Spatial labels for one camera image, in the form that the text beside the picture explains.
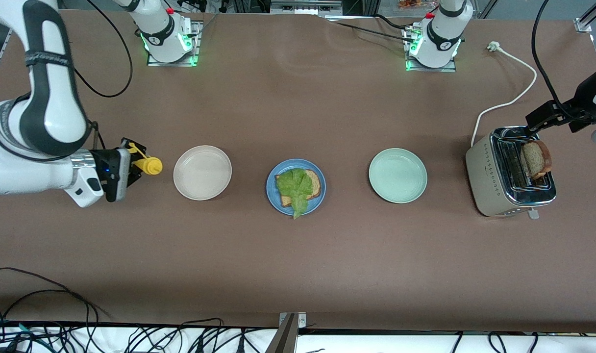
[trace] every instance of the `blue plate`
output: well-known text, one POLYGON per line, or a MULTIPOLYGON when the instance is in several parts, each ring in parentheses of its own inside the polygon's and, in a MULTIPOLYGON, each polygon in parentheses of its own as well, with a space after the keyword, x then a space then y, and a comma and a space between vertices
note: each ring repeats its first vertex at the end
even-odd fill
POLYGON ((320 184, 322 184, 320 196, 314 197, 308 201, 307 212, 304 212, 303 215, 310 214, 313 212, 313 210, 320 206, 320 203, 322 203, 322 200, 324 199, 324 195, 326 194, 326 181, 324 180, 324 174, 322 174, 320 168, 310 161, 306 161, 305 159, 287 159, 272 169, 267 177, 267 183, 265 185, 265 188, 267 189, 267 198, 269 199, 272 206, 274 206, 274 208, 276 208, 276 210, 278 210, 280 213, 291 216, 294 215, 294 209, 291 206, 283 207, 280 205, 280 192, 278 191, 278 188, 276 188, 276 175, 283 174, 284 172, 295 168, 311 169, 312 171, 316 172, 318 178, 320 178, 320 184))

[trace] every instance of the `brown table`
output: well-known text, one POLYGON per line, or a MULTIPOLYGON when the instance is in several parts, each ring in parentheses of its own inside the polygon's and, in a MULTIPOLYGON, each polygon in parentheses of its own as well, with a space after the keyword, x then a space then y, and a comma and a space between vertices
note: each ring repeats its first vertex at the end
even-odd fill
MULTIPOLYGON (((220 316, 273 326, 306 311, 316 327, 596 331, 596 145, 590 131, 542 133, 558 197, 526 215, 477 212, 464 153, 477 114, 511 100, 531 73, 485 46, 497 40, 533 63, 531 22, 472 21, 456 74, 406 72, 396 40, 316 16, 220 15, 199 66, 145 66, 126 13, 109 14, 132 47, 134 79, 116 99, 79 83, 107 144, 123 136, 163 159, 122 203, 75 206, 61 191, 0 196, 0 266, 58 280, 110 313, 102 320, 178 323, 220 316), (175 189, 175 161, 213 145, 233 164, 228 188, 195 202, 175 189), (367 169, 391 147, 415 152, 428 187, 406 205, 370 188, 367 169), (297 221, 269 204, 265 179, 287 158, 324 172, 327 194, 297 221)), ((95 12, 64 11, 76 67, 103 92, 127 78, 117 36, 95 12)), ((352 23, 381 29, 374 20, 352 23)), ((539 52, 560 98, 596 70, 590 37, 544 22, 539 52)), ((13 38, 0 100, 29 89, 13 38)), ((479 133, 522 125, 550 95, 541 79, 519 103, 488 114, 479 133)), ((0 305, 48 288, 0 273, 0 305)), ((40 297, 10 319, 84 320, 83 307, 40 297)))

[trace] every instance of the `bread slice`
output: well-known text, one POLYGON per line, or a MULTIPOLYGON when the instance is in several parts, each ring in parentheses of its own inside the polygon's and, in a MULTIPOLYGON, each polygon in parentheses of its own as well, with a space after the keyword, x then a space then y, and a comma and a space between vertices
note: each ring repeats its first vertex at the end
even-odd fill
POLYGON ((527 142, 520 150, 520 160, 527 176, 533 180, 551 171, 551 152, 542 141, 527 142))
MULTIPOLYGON (((307 200, 310 200, 310 199, 313 199, 314 197, 320 196, 320 193, 322 192, 322 184, 320 183, 320 178, 318 178, 318 175, 316 174, 316 172, 312 171, 311 169, 306 169, 305 173, 307 173, 309 178, 311 178, 311 183, 313 185, 313 192, 311 193, 311 195, 309 195, 307 197, 307 200)), ((280 205, 283 207, 291 206, 292 205, 291 197, 280 195, 280 205)))

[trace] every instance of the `white power cord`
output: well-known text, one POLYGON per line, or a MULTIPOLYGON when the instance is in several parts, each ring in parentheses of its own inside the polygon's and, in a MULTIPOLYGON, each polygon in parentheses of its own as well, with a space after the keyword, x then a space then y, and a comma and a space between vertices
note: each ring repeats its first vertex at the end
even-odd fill
POLYGON ((475 136, 477 136, 477 130, 479 129, 479 123, 481 121, 481 117, 483 116, 483 114, 486 114, 486 112, 490 112, 490 111, 495 110, 495 109, 498 109, 498 108, 507 107, 508 105, 512 105, 518 99, 520 99, 520 97, 524 96, 524 94, 526 94, 527 92, 529 92, 529 89, 531 89, 531 87, 533 87, 533 84, 535 83, 535 80, 538 79, 538 72, 533 67, 531 67, 531 65, 529 65, 526 62, 520 60, 519 58, 516 58, 515 56, 511 55, 510 53, 504 51, 500 47, 500 44, 498 42, 491 42, 491 43, 489 43, 489 45, 488 45, 488 51, 490 51, 490 52, 498 51, 499 53, 503 53, 506 56, 508 56, 508 57, 516 60, 517 62, 523 64, 524 66, 528 67, 531 71, 533 71, 533 80, 529 84, 529 87, 527 87, 522 93, 520 93, 511 102, 503 103, 503 104, 499 104, 499 105, 495 105, 494 107, 491 107, 491 108, 488 108, 486 110, 483 110, 481 112, 481 114, 479 114, 479 116, 477 117, 477 123, 474 125, 474 132, 472 133, 472 138, 470 139, 470 147, 471 148, 474 146, 474 138, 475 138, 475 136))

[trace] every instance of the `lettuce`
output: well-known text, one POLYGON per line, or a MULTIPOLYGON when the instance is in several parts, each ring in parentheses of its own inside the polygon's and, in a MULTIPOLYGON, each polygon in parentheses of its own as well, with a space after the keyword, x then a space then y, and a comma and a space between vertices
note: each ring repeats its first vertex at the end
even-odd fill
POLYGON ((294 219, 307 211, 307 197, 313 194, 313 183, 304 169, 291 169, 278 176, 276 188, 283 196, 292 199, 294 219))

